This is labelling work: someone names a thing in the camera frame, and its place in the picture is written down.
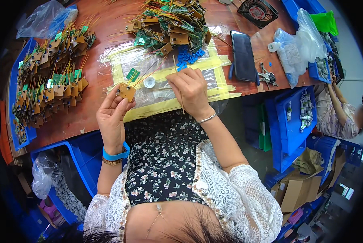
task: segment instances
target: wooden table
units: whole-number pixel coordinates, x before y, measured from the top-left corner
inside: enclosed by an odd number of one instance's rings
[[[279,58],[276,53],[268,51],[267,45],[273,41],[273,35],[277,28],[282,28],[290,34],[294,34],[295,29],[283,4],[278,0],[268,0],[268,2],[279,12],[279,18],[261,30],[252,22],[239,15],[237,8],[231,4],[224,5],[219,3],[218,0],[208,0],[202,6],[207,11],[205,13],[207,25],[209,27],[221,27],[222,30],[225,30],[223,38],[228,43],[231,43],[230,30],[240,31],[251,36],[257,70],[260,69],[259,63],[264,62],[267,69],[276,76],[276,83],[279,86],[270,86],[270,90],[288,89],[290,86]],[[237,6],[241,4],[239,0],[234,0],[234,3]],[[76,4],[79,10],[77,23],[81,23],[86,17],[93,14],[96,15],[96,18],[101,17],[92,27],[97,40],[90,51],[87,52],[89,58],[83,69],[83,75],[85,75],[90,85],[83,91],[83,101],[78,103],[76,107],[70,107],[68,115],[62,113],[54,114],[51,122],[37,129],[37,138],[26,147],[27,151],[99,129],[95,113],[106,97],[106,88],[113,84],[112,76],[104,75],[110,74],[111,68],[110,66],[101,66],[98,61],[99,56],[106,51],[105,48],[118,43],[109,42],[111,37],[107,36],[124,30],[127,21],[124,18],[130,16],[133,18],[142,12],[140,6],[143,4],[143,0],[119,0],[110,5],[103,5],[100,1],[80,0],[76,1]],[[232,48],[217,38],[213,38],[218,54],[228,55],[228,58],[233,61]],[[134,39],[134,36],[130,34],[120,36],[118,40],[132,39]],[[228,75],[229,68],[230,66],[223,67],[226,76]],[[228,84],[236,87],[234,92],[241,92],[242,95],[258,93],[255,83],[236,81],[234,77],[233,80],[228,80],[226,77],[226,81]],[[308,72],[306,72],[299,77],[298,86],[315,85],[318,83],[319,81],[310,78]],[[263,85],[263,90],[268,91],[265,82],[261,82],[261,85]]]

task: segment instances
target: green crate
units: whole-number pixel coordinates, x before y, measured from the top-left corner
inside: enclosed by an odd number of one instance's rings
[[[266,112],[265,104],[259,104],[257,107],[258,107],[258,120],[260,122],[260,134],[258,136],[259,148],[262,149],[264,152],[267,152],[272,149],[268,114]]]

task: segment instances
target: woman's right hand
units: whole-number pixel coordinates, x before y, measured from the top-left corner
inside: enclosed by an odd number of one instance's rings
[[[215,113],[208,104],[207,82],[200,69],[186,68],[165,78],[179,103],[195,120],[207,119]]]

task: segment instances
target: keys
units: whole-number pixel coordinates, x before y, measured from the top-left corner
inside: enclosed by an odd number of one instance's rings
[[[263,79],[260,79],[260,81],[265,81],[269,90],[270,90],[269,84],[278,87],[279,85],[276,84],[275,75],[272,72],[268,72],[266,70],[266,68],[264,67],[264,63],[260,63],[260,66],[261,66],[261,71],[263,72],[263,73],[258,73],[258,75],[263,77]]]
[[[266,79],[267,81],[269,81],[269,80],[270,80],[270,74],[262,74],[262,73],[258,73],[258,75],[263,76],[263,77],[264,77],[264,79]]]

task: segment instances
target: smartphone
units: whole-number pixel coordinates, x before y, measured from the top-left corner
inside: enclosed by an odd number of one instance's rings
[[[238,80],[256,82],[258,74],[254,65],[254,55],[250,36],[232,30],[235,77]]]

